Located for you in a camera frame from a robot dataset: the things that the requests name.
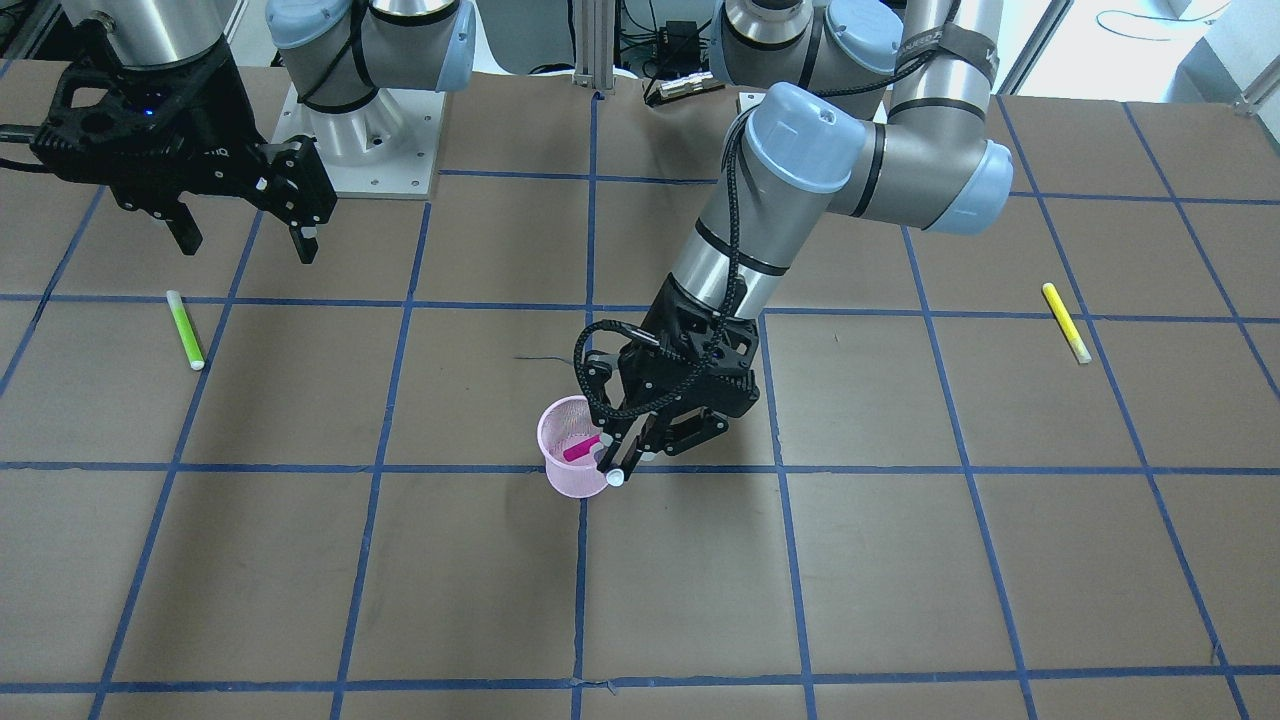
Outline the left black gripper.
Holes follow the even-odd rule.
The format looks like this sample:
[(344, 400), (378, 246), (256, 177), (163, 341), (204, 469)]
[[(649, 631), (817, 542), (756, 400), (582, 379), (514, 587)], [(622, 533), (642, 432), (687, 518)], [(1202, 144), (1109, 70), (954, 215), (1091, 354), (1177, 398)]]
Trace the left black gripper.
[(600, 432), (600, 474), (621, 468), (628, 480), (643, 460), (726, 433), (760, 397), (759, 346), (756, 320), (703, 302), (672, 275), (641, 323), (602, 319), (584, 328), (573, 373)]

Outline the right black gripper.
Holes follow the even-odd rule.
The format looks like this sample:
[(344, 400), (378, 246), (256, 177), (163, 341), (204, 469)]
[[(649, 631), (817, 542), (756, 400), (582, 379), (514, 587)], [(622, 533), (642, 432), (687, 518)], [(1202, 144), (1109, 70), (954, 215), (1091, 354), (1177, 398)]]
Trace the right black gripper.
[(64, 181), (105, 184), (150, 211), (184, 256), (204, 234), (187, 193), (238, 197), (288, 225), (301, 263), (337, 192), (311, 136), (269, 143), (224, 38), (184, 60), (125, 65), (102, 29), (82, 29), (81, 55), (61, 73), (33, 155)]

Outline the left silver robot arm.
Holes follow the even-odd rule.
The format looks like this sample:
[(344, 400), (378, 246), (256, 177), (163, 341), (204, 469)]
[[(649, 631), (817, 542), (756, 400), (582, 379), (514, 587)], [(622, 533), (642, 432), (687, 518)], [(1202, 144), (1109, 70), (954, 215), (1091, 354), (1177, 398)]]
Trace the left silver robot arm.
[(599, 320), (573, 369), (608, 486), (724, 433), (759, 397), (756, 319), (827, 214), (979, 234), (1012, 186), (986, 128), (1000, 1), (721, 1), (712, 76), (763, 91), (643, 322)]

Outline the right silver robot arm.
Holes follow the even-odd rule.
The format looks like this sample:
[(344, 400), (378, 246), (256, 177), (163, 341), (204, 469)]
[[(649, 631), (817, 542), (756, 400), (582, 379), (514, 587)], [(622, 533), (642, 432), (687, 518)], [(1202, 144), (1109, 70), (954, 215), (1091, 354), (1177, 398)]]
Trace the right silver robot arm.
[(5, 168), (110, 188), (163, 222), (191, 256), (204, 241), (187, 193), (243, 199), (275, 217), (300, 260), (317, 252), (338, 193), (332, 170), (384, 161), (411, 124), (394, 91), (468, 86), (471, 1), (270, 1), (265, 20), (303, 127), (271, 142), (227, 38), (201, 1), (67, 1), (79, 54), (37, 126), (3, 127), (32, 163)]

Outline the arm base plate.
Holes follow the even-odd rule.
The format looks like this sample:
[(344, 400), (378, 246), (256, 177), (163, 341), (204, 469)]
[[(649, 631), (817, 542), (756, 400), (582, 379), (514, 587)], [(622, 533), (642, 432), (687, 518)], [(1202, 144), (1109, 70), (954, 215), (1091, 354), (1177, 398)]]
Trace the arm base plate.
[(289, 87), (271, 140), (316, 141), (339, 199), (426, 200), (436, 176), (447, 94), (383, 88), (346, 114), (315, 111)]
[(739, 115), (748, 113), (792, 114), (805, 106), (806, 92), (794, 85), (782, 83), (767, 91), (739, 94)]

